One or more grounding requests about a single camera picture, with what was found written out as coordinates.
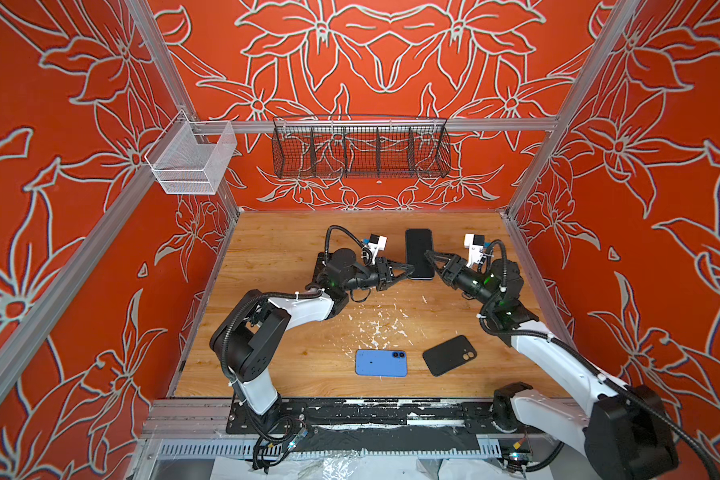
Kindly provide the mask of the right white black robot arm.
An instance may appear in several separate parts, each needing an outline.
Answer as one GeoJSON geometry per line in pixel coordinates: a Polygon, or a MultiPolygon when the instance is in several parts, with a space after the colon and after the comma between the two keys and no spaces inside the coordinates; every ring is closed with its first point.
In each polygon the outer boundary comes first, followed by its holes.
{"type": "Polygon", "coordinates": [[[425,252],[443,283],[476,300],[482,330],[539,366],[572,398],[553,400],[516,382],[498,389],[492,404],[496,429],[539,429],[582,454],[602,479],[654,479],[676,469],[675,442],[684,442],[711,479],[720,476],[711,456],[666,413],[646,385],[631,386],[608,374],[556,336],[520,300],[524,280],[500,240],[467,235],[466,258],[425,252]]]}

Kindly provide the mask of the blue phone case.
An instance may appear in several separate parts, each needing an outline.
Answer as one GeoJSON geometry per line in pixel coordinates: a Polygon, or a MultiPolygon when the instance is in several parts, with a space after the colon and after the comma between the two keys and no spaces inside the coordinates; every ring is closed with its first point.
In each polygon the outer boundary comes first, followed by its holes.
{"type": "Polygon", "coordinates": [[[368,377],[406,377],[407,354],[398,350],[358,350],[355,355],[355,373],[368,377]]]}

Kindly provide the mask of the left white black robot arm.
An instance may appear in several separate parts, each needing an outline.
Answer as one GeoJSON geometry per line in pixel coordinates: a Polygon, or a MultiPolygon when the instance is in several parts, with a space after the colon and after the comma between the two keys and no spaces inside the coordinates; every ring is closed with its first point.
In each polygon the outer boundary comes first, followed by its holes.
{"type": "Polygon", "coordinates": [[[329,226],[303,290],[252,289],[215,330],[209,348],[254,425],[268,432],[285,418],[269,365],[287,331],[336,317],[358,291],[382,292],[412,277],[414,266],[380,254],[386,241],[375,234],[361,240],[343,226],[329,226]]]}

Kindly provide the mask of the black phone case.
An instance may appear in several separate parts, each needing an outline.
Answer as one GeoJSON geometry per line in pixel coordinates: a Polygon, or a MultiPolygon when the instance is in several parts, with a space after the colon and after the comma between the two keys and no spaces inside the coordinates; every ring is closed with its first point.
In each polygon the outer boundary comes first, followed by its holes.
{"type": "Polygon", "coordinates": [[[422,354],[422,358],[434,377],[440,377],[477,357],[477,351],[464,335],[457,335],[435,345],[422,354]]]}

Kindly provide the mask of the black smartphone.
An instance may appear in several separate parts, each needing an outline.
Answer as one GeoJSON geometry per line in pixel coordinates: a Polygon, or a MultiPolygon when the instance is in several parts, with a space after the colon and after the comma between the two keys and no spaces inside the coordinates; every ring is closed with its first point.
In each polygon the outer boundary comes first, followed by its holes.
{"type": "Polygon", "coordinates": [[[325,259],[326,259],[326,256],[323,251],[321,251],[317,254],[315,267],[314,267],[314,271],[313,271],[313,276],[312,276],[313,283],[319,282],[319,278],[325,269],[325,259]]]}
{"type": "Polygon", "coordinates": [[[406,263],[413,267],[409,275],[411,280],[433,280],[434,267],[426,259],[425,253],[434,246],[430,229],[408,229],[405,231],[406,263]]]}

